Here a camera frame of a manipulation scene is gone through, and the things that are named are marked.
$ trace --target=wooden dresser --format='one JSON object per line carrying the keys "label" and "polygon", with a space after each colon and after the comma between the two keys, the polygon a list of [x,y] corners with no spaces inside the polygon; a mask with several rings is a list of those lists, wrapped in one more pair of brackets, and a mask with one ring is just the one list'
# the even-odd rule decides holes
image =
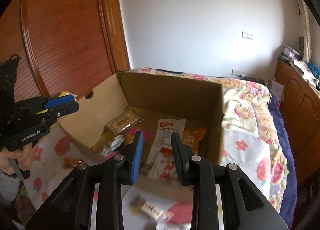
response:
{"label": "wooden dresser", "polygon": [[320,93],[282,60],[278,60],[275,77],[284,85],[280,112],[300,184],[320,168]]}

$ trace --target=white wall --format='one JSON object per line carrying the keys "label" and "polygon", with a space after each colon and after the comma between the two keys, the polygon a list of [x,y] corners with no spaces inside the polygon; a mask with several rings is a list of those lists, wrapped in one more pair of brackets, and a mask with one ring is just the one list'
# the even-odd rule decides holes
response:
{"label": "white wall", "polygon": [[[283,43],[297,49],[295,0],[121,0],[132,67],[219,77],[273,77]],[[253,33],[253,40],[241,32]]]}
{"label": "white wall", "polygon": [[311,62],[320,68],[320,26],[313,14],[309,11],[310,32],[311,32]]}

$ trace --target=red logo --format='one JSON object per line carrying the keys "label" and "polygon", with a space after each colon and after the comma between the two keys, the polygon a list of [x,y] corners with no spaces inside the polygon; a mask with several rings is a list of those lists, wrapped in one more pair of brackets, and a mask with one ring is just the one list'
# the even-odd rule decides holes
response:
{"label": "red logo", "polygon": [[173,122],[161,122],[160,123],[160,127],[165,127],[165,126],[168,126],[168,125],[173,126]]}

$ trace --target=blue object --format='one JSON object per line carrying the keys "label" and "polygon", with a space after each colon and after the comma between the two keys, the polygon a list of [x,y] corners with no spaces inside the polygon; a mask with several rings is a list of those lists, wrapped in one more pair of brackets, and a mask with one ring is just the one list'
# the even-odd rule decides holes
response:
{"label": "blue object", "polygon": [[297,176],[288,135],[284,128],[284,121],[282,119],[281,113],[278,109],[278,100],[272,92],[270,93],[272,95],[272,98],[271,101],[268,103],[268,109],[270,114],[272,115],[283,154],[288,160],[287,167],[289,170],[289,174],[287,177],[287,188],[284,190],[283,200],[280,209],[280,216],[290,229],[293,223],[294,210],[297,204]]}
{"label": "blue object", "polygon": [[311,62],[308,63],[308,68],[310,69],[310,71],[312,72],[313,76],[315,76],[316,78],[319,77],[320,75],[320,69],[318,69],[315,65],[313,65]]}
{"label": "blue object", "polygon": [[134,139],[134,141],[137,141],[136,146],[136,152],[132,159],[132,166],[131,166],[131,183],[134,184],[139,176],[139,169],[140,169],[140,163],[141,163],[141,157],[142,157],[142,149],[143,149],[143,133],[139,132],[138,139]]}
{"label": "blue object", "polygon": [[60,98],[54,98],[54,99],[48,100],[48,102],[45,103],[43,107],[44,109],[49,109],[49,108],[54,108],[56,106],[67,104],[73,101],[75,101],[75,98],[73,95],[66,95]]}

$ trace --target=grey sleeve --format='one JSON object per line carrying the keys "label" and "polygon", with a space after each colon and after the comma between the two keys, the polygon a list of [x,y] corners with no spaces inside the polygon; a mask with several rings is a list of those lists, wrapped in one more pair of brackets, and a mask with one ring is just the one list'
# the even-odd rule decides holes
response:
{"label": "grey sleeve", "polygon": [[15,200],[19,191],[20,181],[0,171],[0,202],[9,206]]}

